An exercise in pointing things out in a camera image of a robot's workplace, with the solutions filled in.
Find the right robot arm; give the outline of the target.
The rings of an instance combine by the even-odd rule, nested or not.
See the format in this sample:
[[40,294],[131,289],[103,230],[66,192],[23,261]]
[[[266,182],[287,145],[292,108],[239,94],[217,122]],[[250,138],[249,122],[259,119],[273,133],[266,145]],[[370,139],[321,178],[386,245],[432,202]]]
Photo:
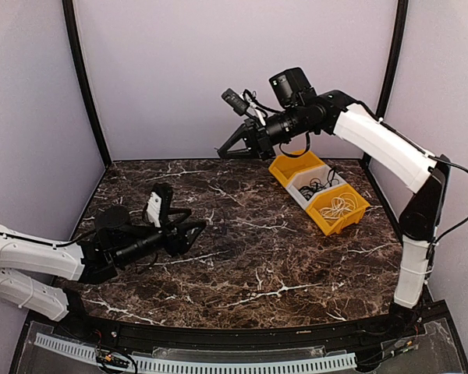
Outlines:
[[267,160],[275,147],[323,132],[354,145],[390,171],[412,196],[399,214],[402,258],[393,301],[413,308],[429,278],[449,179],[448,158],[435,156],[388,125],[364,102],[341,90],[317,93],[300,67],[268,80],[280,105],[261,104],[249,90],[221,98],[244,123],[218,149],[223,159]]

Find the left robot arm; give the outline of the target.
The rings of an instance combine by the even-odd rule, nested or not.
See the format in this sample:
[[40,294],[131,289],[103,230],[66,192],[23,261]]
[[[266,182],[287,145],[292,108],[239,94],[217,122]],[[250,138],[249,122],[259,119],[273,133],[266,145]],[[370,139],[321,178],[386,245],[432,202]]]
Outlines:
[[170,256],[190,250],[205,221],[189,221],[188,209],[172,209],[175,220],[134,225],[124,206],[112,206],[96,217],[94,230],[71,242],[22,235],[0,225],[0,298],[40,313],[78,340],[94,334],[94,321],[83,314],[75,291],[54,288],[30,277],[50,274],[81,284],[102,284],[120,270],[159,250]]

